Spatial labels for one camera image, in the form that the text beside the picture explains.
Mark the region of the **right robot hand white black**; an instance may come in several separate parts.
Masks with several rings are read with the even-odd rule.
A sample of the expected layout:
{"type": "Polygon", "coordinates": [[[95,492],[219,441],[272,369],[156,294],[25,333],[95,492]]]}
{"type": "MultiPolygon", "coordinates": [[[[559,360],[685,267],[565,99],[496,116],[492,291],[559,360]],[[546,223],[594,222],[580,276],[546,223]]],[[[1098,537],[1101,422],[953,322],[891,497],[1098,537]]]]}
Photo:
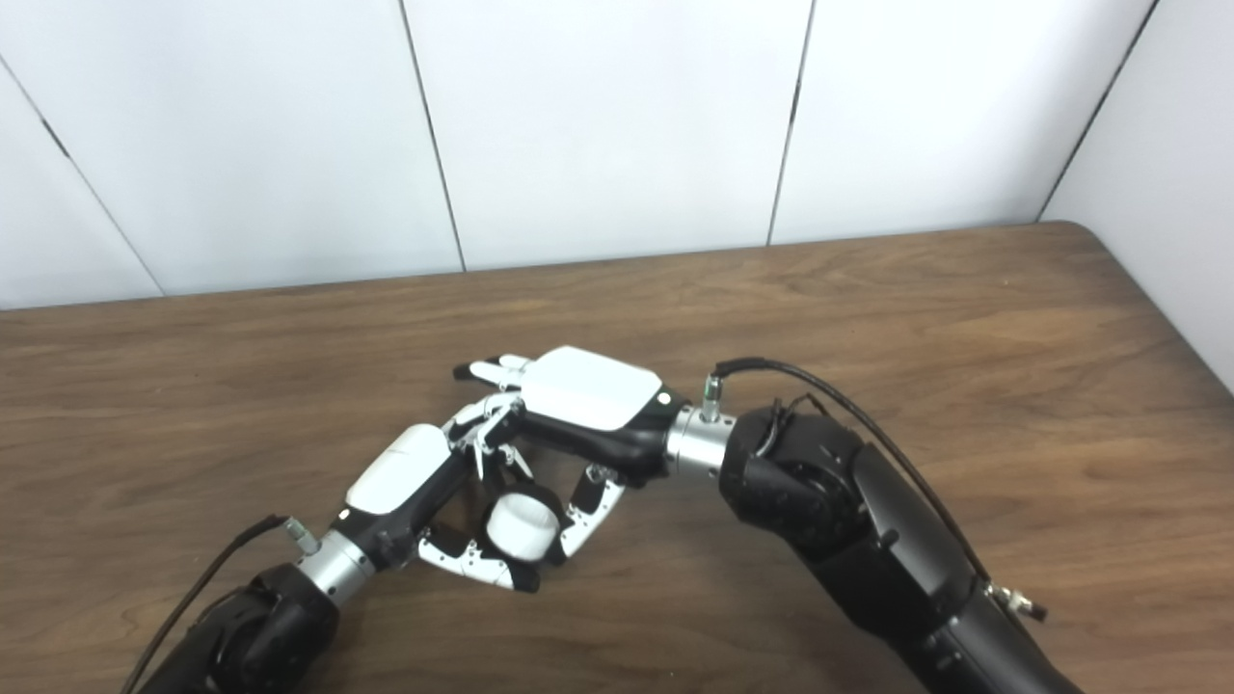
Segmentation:
{"type": "Polygon", "coordinates": [[[574,346],[537,359],[468,361],[454,377],[494,387],[478,401],[511,406],[494,430],[508,436],[508,445],[532,440],[585,466],[568,501],[529,479],[499,491],[487,512],[486,545],[529,566],[573,558],[626,491],[666,477],[694,414],[690,400],[656,373],[574,346]]]}

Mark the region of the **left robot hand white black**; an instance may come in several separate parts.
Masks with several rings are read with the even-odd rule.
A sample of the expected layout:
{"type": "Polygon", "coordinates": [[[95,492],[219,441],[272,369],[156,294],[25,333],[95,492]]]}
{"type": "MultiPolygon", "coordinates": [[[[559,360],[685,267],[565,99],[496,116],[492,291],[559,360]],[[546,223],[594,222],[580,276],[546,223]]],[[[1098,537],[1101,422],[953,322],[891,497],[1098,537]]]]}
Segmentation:
{"type": "Polygon", "coordinates": [[[316,553],[297,563],[334,605],[378,573],[415,561],[482,584],[534,594],[540,575],[528,563],[484,548],[479,538],[436,522],[468,479],[499,479],[503,466],[524,466],[508,436],[495,433],[506,403],[466,405],[444,425],[416,424],[366,466],[352,484],[316,553]]]}

